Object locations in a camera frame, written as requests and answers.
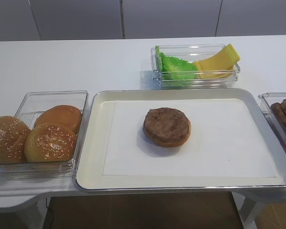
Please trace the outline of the yellow cheese slice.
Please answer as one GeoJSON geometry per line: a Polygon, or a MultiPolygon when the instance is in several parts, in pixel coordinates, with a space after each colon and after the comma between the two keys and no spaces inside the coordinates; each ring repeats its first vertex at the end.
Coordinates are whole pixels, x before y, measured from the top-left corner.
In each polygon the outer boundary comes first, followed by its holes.
{"type": "Polygon", "coordinates": [[[227,78],[232,73],[231,71],[234,70],[234,66],[229,67],[226,70],[218,70],[218,71],[203,71],[202,67],[199,63],[199,61],[193,62],[193,64],[196,66],[197,71],[200,73],[196,74],[197,79],[221,79],[221,78],[227,78]]]}
{"type": "Polygon", "coordinates": [[[196,61],[194,64],[199,71],[215,71],[229,70],[238,61],[240,61],[238,52],[234,49],[232,44],[228,44],[214,56],[196,61]]]}

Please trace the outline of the green lettuce leaf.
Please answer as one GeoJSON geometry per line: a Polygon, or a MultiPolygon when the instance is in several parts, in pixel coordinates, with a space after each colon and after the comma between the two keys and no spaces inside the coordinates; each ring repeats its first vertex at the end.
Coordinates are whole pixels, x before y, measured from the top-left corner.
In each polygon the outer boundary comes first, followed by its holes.
{"type": "Polygon", "coordinates": [[[163,80],[193,80],[197,79],[195,72],[197,67],[190,62],[173,56],[167,56],[160,51],[159,46],[155,47],[158,57],[159,70],[162,73],[163,80]]]}

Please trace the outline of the clear lettuce cheese container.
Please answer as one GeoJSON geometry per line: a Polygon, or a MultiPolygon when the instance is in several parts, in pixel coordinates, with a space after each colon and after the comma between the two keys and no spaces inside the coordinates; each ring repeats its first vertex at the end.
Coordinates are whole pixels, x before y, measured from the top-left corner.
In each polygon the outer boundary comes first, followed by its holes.
{"type": "MultiPolygon", "coordinates": [[[[199,60],[210,58],[220,52],[224,44],[195,44],[195,45],[158,45],[160,51],[167,56],[177,57],[187,62],[193,63],[199,60]]],[[[151,48],[151,62],[153,71],[153,82],[160,89],[191,89],[191,88],[227,88],[232,87],[238,80],[240,67],[238,62],[234,65],[234,70],[227,78],[221,79],[193,79],[193,80],[163,80],[159,70],[158,57],[155,47],[151,48]]]]}

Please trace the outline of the brown meat patty on bun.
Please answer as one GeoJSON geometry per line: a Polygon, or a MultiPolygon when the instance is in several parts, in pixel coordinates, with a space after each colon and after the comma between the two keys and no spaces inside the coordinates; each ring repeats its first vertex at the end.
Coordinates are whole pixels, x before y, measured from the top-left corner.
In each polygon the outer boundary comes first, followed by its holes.
{"type": "Polygon", "coordinates": [[[190,123],[180,110],[161,107],[148,111],[143,130],[153,139],[162,142],[181,141],[190,134],[190,123]]]}

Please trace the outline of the silver metal tray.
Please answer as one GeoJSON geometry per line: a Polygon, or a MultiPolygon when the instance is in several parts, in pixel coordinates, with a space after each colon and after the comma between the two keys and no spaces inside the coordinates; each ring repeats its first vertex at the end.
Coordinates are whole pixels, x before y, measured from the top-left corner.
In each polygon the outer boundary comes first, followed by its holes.
{"type": "Polygon", "coordinates": [[[86,190],[180,190],[217,188],[286,187],[286,153],[254,97],[246,90],[192,89],[104,91],[95,95],[76,175],[86,190]],[[247,106],[277,169],[276,177],[133,176],[103,173],[114,106],[117,101],[239,99],[247,106]]]}

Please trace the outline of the plain bun bottom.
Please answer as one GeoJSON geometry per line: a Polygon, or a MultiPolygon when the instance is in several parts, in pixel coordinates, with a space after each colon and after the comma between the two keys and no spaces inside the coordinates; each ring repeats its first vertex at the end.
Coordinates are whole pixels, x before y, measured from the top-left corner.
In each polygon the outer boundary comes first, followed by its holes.
{"type": "Polygon", "coordinates": [[[44,123],[60,124],[78,133],[82,121],[81,111],[71,105],[58,105],[39,116],[35,122],[35,127],[44,123]]]}

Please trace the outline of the white paper sheet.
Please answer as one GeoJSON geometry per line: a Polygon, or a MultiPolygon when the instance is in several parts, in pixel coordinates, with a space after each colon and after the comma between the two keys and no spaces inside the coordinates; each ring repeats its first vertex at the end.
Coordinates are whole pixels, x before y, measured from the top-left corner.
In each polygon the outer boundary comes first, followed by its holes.
{"type": "Polygon", "coordinates": [[[277,169],[247,106],[239,99],[117,101],[103,173],[133,176],[276,177],[277,169]],[[150,109],[170,107],[191,122],[179,147],[143,132],[150,109]]]}

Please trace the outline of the yellow cheese slice in container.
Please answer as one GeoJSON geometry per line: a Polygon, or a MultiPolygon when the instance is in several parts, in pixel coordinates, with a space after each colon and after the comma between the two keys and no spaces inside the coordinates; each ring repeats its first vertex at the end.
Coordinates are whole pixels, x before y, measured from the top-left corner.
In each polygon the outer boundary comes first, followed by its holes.
{"type": "Polygon", "coordinates": [[[234,70],[234,66],[229,67],[226,70],[218,70],[218,71],[203,71],[202,67],[199,63],[199,61],[193,62],[193,64],[196,66],[197,71],[200,73],[196,74],[197,79],[221,79],[221,78],[227,78],[232,73],[231,71],[234,70]]]}

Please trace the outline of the right sesame bun top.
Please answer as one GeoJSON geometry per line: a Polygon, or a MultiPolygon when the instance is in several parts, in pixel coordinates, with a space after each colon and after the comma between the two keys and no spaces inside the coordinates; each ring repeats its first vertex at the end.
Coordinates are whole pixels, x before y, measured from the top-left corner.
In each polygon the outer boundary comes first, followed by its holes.
{"type": "Polygon", "coordinates": [[[44,123],[26,137],[24,155],[30,163],[69,161],[74,154],[77,135],[69,128],[44,123]]]}

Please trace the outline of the sesame bun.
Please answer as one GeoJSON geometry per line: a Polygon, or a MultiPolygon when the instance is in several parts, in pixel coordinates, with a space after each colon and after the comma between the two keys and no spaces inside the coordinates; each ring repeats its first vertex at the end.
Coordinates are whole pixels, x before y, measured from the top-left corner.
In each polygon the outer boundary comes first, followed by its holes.
{"type": "Polygon", "coordinates": [[[44,123],[26,137],[24,155],[30,163],[69,161],[74,154],[77,135],[69,128],[44,123]]]}
{"type": "Polygon", "coordinates": [[[24,143],[31,130],[13,116],[0,117],[0,164],[25,163],[24,143]]]}

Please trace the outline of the clear bun container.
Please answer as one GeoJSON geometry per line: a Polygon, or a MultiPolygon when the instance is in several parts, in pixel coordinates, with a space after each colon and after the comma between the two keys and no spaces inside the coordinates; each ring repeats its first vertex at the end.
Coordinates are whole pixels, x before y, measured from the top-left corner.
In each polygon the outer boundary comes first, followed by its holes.
{"type": "Polygon", "coordinates": [[[71,105],[82,113],[82,121],[77,135],[74,154],[69,161],[0,164],[0,178],[30,179],[50,177],[72,177],[76,173],[88,122],[87,91],[34,92],[25,95],[16,114],[13,116],[23,121],[30,130],[45,111],[58,106],[71,105]]]}

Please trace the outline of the brown meat patty left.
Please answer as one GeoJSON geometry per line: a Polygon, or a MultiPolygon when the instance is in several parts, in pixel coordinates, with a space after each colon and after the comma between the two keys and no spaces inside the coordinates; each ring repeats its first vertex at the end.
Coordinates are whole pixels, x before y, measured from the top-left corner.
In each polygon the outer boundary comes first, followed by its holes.
{"type": "Polygon", "coordinates": [[[271,105],[271,110],[277,120],[286,128],[286,115],[282,109],[282,106],[280,103],[274,103],[271,105]]]}

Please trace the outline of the left sesame bun top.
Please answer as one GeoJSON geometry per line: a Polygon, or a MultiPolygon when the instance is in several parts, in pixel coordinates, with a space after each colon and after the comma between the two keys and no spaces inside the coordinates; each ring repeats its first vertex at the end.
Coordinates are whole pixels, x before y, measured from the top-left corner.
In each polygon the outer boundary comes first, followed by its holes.
{"type": "Polygon", "coordinates": [[[25,163],[24,143],[31,130],[13,116],[0,117],[0,164],[25,163]]]}

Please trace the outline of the clear patty tomato container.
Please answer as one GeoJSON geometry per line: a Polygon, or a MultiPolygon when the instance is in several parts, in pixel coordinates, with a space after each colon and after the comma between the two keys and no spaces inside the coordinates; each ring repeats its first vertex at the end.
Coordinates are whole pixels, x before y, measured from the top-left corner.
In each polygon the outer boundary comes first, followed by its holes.
{"type": "Polygon", "coordinates": [[[277,136],[280,144],[286,152],[286,128],[280,124],[271,110],[271,105],[274,103],[282,103],[286,99],[285,93],[264,93],[258,96],[260,100],[261,110],[270,124],[273,132],[277,136]]]}

